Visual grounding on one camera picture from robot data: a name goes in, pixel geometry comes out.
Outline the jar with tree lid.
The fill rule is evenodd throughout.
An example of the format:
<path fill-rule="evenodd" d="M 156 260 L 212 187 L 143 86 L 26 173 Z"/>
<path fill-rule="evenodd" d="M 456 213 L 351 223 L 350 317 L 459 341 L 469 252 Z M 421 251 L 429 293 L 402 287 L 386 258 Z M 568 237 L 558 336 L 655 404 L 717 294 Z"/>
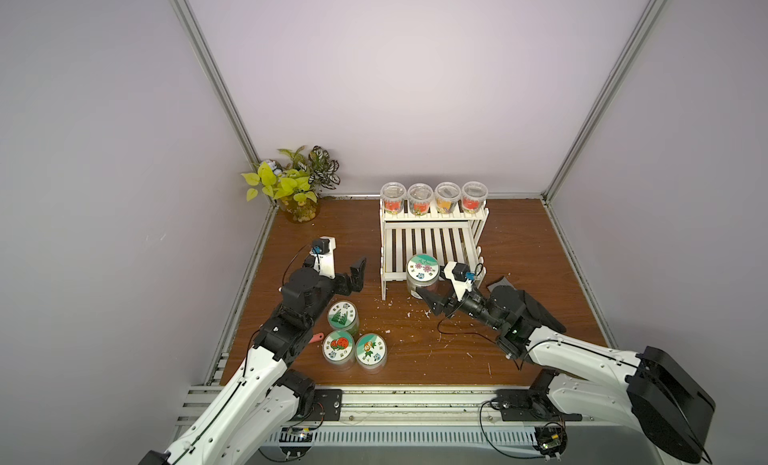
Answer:
<path fill-rule="evenodd" d="M 338 301 L 332 304 L 328 310 L 327 319 L 333 331 L 347 332 L 352 336 L 358 334 L 359 312 L 350 301 Z"/>

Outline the jar with strawberry lid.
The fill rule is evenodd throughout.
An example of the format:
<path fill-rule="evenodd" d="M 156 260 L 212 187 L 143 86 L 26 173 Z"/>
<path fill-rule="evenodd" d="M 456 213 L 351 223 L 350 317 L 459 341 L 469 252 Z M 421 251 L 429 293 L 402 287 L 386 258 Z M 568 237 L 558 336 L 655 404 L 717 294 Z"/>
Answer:
<path fill-rule="evenodd" d="M 354 365 L 355 341 L 347 331 L 333 331 L 322 343 L 322 353 L 326 362 L 335 369 L 345 370 Z"/>

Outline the jar with orange flower lid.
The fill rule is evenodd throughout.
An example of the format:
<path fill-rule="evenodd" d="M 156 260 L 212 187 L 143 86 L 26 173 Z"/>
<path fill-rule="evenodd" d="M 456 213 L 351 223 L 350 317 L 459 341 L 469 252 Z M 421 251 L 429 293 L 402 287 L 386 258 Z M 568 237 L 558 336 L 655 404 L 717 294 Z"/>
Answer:
<path fill-rule="evenodd" d="M 387 355 L 386 342 L 378 334 L 365 334 L 356 343 L 356 361 L 368 373 L 380 372 L 386 364 Z"/>

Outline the clear container red seeds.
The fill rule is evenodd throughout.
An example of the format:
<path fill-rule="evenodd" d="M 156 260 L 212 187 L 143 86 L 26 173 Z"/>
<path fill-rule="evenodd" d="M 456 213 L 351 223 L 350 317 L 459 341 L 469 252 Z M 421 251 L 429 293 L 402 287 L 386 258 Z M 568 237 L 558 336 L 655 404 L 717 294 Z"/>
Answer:
<path fill-rule="evenodd" d="M 388 182 L 380 190 L 380 202 L 382 210 L 391 215 L 400 214 L 404 209 L 404 201 L 407 190 L 399 182 Z"/>

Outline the clear seed container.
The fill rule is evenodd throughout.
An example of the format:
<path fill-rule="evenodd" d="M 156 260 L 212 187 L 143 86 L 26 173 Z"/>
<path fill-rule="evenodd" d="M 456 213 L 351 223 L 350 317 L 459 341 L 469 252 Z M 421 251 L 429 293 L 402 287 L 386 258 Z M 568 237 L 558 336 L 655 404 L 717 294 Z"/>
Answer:
<path fill-rule="evenodd" d="M 477 214 L 485 206 L 488 197 L 487 187 L 477 181 L 470 181 L 462 187 L 462 210 L 468 214 Z"/>
<path fill-rule="evenodd" d="M 459 199 L 461 188 L 453 182 L 442 182 L 435 187 L 435 203 L 440 214 L 452 214 Z"/>
<path fill-rule="evenodd" d="M 414 216 L 424 216 L 429 213 L 433 200 L 433 189 L 425 183 L 415 183 L 407 190 L 410 213 Z"/>

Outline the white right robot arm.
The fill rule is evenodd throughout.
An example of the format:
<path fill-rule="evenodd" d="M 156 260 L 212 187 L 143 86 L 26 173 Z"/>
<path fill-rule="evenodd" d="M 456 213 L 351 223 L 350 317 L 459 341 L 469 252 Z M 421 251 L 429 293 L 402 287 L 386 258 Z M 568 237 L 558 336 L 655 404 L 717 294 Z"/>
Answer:
<path fill-rule="evenodd" d="M 489 296 L 477 289 L 446 296 L 423 287 L 417 292 L 435 315 L 463 313 L 496 330 L 496 345 L 518 364 L 572 376 L 570 384 L 549 386 L 548 399 L 559 411 L 639 430 L 680 461 L 711 463 L 705 443 L 715 400 L 666 351 L 622 351 L 569 337 L 543 305 L 507 283 Z"/>

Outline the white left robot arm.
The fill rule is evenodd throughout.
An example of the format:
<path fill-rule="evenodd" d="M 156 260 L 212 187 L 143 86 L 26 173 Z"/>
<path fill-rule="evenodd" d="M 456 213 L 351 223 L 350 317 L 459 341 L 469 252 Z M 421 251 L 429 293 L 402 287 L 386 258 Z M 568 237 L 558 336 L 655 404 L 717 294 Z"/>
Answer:
<path fill-rule="evenodd" d="M 282 301 L 258 329 L 229 382 L 194 424 L 142 464 L 244 464 L 285 424 L 313 410 L 316 384 L 291 365 L 332 299 L 362 291 L 366 259 L 348 273 L 303 264 L 281 287 Z"/>

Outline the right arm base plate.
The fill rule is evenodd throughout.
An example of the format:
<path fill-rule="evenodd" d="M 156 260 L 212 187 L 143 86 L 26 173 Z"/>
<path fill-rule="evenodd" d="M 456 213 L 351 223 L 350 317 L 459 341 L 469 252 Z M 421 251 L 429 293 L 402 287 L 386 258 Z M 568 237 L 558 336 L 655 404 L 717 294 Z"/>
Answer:
<path fill-rule="evenodd" d="M 581 414 L 560 411 L 545 390 L 500 389 L 491 400 L 491 407 L 500 412 L 502 420 L 520 422 L 580 422 Z"/>

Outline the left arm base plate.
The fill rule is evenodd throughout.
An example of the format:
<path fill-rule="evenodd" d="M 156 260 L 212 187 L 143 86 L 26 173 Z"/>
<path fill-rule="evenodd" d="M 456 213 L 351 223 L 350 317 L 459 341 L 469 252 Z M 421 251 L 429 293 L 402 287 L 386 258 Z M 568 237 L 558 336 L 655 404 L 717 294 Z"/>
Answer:
<path fill-rule="evenodd" d="M 297 411 L 291 421 L 337 422 L 341 417 L 342 405 L 343 391 L 341 389 L 321 388 L 314 390 L 299 399 Z"/>

